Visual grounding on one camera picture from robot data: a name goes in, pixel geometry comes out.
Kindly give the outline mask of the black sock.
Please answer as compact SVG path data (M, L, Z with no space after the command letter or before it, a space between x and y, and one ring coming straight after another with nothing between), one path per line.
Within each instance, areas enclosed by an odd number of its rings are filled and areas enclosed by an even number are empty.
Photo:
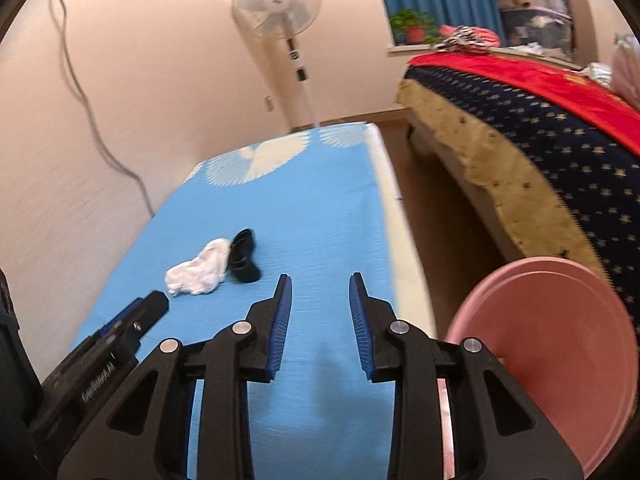
M262 271L253 260L255 246L251 229L240 231L231 242L228 271L241 283L255 283L262 277Z

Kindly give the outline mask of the striped clothing pile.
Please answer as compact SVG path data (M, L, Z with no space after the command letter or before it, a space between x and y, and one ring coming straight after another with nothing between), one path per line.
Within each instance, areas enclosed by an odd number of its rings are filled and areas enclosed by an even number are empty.
M439 40L433 46L437 51L472 54L486 54L500 47L500 38L492 30L465 25L442 25L439 29Z

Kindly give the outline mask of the white standing fan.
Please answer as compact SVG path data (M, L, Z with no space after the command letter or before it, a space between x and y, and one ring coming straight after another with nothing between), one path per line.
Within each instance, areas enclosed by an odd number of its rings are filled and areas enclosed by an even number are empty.
M240 24L262 40L283 40L309 113L311 125L319 127L309 92L309 77L297 36L307 30L320 13L322 0L232 0L232 13Z

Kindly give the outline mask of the potted green plant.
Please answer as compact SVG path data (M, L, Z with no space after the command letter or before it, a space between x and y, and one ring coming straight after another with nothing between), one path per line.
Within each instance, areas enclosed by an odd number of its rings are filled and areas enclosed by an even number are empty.
M390 17L396 46L415 46L416 44L436 44L439 40L439 27L428 12L402 9Z

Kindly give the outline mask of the clear storage bin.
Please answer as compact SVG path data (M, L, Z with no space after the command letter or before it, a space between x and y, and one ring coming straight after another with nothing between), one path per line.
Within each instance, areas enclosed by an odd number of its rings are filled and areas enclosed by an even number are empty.
M573 56L573 20L566 14L541 6L520 6L500 11L506 44L536 44L542 55L570 61Z

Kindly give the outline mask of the blue patterned mattress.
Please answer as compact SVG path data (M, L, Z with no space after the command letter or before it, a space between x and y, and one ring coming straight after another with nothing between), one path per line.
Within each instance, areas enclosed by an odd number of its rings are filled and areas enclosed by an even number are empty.
M292 281L281 368L253 384L250 436L259 479L382 479L394 387L371 384L360 365L349 279L398 318L436 334L435 315L393 165L378 127L312 129L201 162L143 230L79 329L93 333L165 274L216 238L253 232L259 281L227 278L207 295L171 299L140 354L162 340L213 337Z

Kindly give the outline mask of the star patterned bed blanket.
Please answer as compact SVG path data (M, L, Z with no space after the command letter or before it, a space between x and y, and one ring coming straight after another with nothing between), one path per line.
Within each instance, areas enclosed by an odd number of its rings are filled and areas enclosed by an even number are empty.
M575 74L495 55L413 58L397 101L481 188L512 257L588 266L639 316L639 115Z

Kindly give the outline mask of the white sock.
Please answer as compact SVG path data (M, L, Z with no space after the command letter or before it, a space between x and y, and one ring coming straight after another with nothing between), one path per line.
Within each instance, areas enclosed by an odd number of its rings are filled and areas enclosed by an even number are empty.
M230 240L211 240L196 257L166 271L168 294L196 296L215 290L226 279L230 252Z

